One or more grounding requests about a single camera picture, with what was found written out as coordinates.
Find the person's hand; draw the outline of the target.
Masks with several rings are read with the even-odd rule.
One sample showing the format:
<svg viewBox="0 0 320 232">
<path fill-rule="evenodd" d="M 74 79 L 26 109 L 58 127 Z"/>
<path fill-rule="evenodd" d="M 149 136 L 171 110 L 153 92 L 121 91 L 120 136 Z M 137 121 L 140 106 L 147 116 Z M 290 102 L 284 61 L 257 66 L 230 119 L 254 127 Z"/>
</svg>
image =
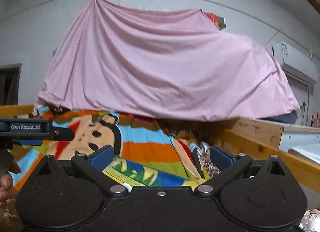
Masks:
<svg viewBox="0 0 320 232">
<path fill-rule="evenodd" d="M 18 174 L 21 172 L 21 168 L 19 165 L 13 161 L 11 166 L 9 167 L 9 172 L 13 172 Z M 9 190 L 13 187 L 13 179 L 11 174 L 7 173 L 1 177 L 1 189 L 0 189 L 0 202 L 1 202 L 1 209 L 5 209 L 7 207 L 7 200 L 9 199 Z"/>
</svg>

